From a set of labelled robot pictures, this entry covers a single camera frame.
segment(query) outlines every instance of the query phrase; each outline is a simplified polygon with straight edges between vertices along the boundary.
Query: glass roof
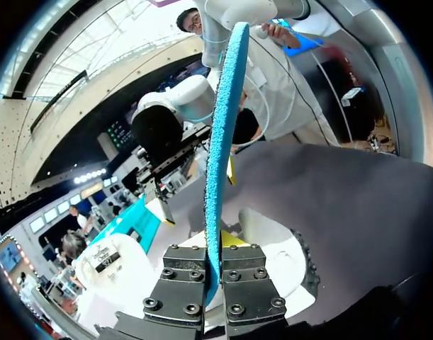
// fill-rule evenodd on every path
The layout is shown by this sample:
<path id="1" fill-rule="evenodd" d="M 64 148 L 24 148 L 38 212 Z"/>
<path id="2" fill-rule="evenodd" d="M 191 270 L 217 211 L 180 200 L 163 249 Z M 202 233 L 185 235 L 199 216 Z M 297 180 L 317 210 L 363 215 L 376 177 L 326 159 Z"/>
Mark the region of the glass roof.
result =
<path id="1" fill-rule="evenodd" d="M 57 6 L 64 6 L 68 2 L 57 2 L 52 11 L 27 35 L 7 67 L 6 77 L 0 84 L 1 94 L 6 94 L 4 89 L 6 91 L 10 86 L 13 73 L 22 59 L 29 56 L 29 47 L 57 13 Z M 148 52 L 185 38 L 188 34 L 181 32 L 175 22 L 183 10 L 191 7 L 194 7 L 192 0 L 181 0 L 162 8 L 146 0 L 123 0 L 112 6 L 90 22 L 68 46 L 64 46 L 61 55 L 51 63 L 49 72 L 34 89 L 34 97 L 47 100 L 84 70 L 92 77 L 122 57 Z"/>

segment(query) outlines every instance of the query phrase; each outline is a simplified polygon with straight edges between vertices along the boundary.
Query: gray fabric surface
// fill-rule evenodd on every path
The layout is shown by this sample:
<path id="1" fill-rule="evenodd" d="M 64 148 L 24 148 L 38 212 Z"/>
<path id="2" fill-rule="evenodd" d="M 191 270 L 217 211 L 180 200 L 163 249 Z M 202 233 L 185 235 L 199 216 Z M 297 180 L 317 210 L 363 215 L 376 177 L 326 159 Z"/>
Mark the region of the gray fabric surface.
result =
<path id="1" fill-rule="evenodd" d="M 255 209 L 298 230 L 322 279 L 317 302 L 293 318 L 311 324 L 377 285 L 425 271 L 433 254 L 433 169 L 382 154 L 262 142 L 235 157 L 223 219 Z M 203 228 L 204 178 L 174 196 L 179 228 Z M 411 280 L 400 289 L 416 286 Z"/>

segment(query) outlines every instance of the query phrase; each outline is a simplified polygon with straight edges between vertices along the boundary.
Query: bolt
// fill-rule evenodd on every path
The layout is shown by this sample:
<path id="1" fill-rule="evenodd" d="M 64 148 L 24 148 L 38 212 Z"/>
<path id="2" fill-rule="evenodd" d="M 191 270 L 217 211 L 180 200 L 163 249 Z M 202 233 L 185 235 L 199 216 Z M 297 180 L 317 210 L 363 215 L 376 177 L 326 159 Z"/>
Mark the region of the bolt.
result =
<path id="1" fill-rule="evenodd" d="M 148 297 L 142 301 L 145 308 L 148 310 L 158 310 L 161 308 L 161 303 L 152 297 Z"/>
<path id="2" fill-rule="evenodd" d="M 166 268 L 166 269 L 163 269 L 162 275 L 164 278 L 167 278 L 170 280 L 170 279 L 175 277 L 175 272 L 172 269 Z"/>
<path id="3" fill-rule="evenodd" d="M 271 299 L 271 306 L 274 308 L 282 308 L 286 306 L 286 301 L 282 297 L 275 297 Z"/>
<path id="4" fill-rule="evenodd" d="M 240 273 L 238 273 L 237 271 L 231 271 L 228 276 L 229 276 L 229 280 L 233 282 L 236 282 L 241 278 Z"/>
<path id="5" fill-rule="evenodd" d="M 200 281 L 202 279 L 202 273 L 199 271 L 192 271 L 189 274 L 189 278 L 195 282 Z"/>
<path id="6" fill-rule="evenodd" d="M 201 307 L 199 305 L 196 305 L 195 303 L 190 303 L 189 305 L 185 306 L 183 311 L 187 315 L 191 315 L 192 317 L 196 317 L 201 313 Z"/>
<path id="7" fill-rule="evenodd" d="M 244 312 L 246 312 L 246 309 L 239 303 L 231 305 L 228 310 L 229 315 L 232 315 L 233 317 L 241 317 Z"/>
<path id="8" fill-rule="evenodd" d="M 259 280 L 259 279 L 261 279 L 261 278 L 266 278 L 267 276 L 268 276 L 268 273 L 266 272 L 266 269 L 263 268 L 263 267 L 258 268 L 258 269 L 256 270 L 256 273 L 254 274 L 254 277 L 255 277 L 257 280 Z"/>

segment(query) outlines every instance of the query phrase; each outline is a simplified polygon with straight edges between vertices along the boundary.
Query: yellow object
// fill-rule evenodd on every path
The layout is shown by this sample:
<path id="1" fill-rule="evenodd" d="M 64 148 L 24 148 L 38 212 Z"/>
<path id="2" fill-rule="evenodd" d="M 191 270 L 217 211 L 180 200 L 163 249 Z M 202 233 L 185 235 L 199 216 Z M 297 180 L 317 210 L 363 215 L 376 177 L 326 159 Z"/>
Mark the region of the yellow object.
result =
<path id="1" fill-rule="evenodd" d="M 225 230 L 223 230 L 221 232 L 221 242 L 223 243 L 223 247 L 226 247 L 226 248 L 230 247 L 230 246 L 239 246 L 239 247 L 249 246 L 248 243 L 246 243 L 245 241 L 242 241 L 238 237 L 232 236 L 231 234 L 229 234 Z"/>
<path id="2" fill-rule="evenodd" d="M 235 178 L 235 166 L 233 163 L 232 155 L 229 156 L 229 162 L 227 163 L 227 179 L 233 186 L 237 184 L 237 180 Z"/>

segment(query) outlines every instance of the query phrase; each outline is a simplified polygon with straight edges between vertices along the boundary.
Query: blue sponge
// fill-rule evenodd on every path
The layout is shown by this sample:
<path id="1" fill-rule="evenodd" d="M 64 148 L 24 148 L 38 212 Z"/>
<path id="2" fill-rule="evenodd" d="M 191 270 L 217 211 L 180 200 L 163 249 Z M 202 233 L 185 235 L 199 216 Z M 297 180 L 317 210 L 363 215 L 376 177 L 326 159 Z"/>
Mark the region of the blue sponge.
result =
<path id="1" fill-rule="evenodd" d="M 216 294 L 220 282 L 220 221 L 226 171 L 243 90 L 249 44 L 249 25 L 237 23 L 232 31 L 216 94 L 213 126 L 207 161 L 205 191 L 205 226 L 210 260 L 210 289 L 207 305 Z"/>

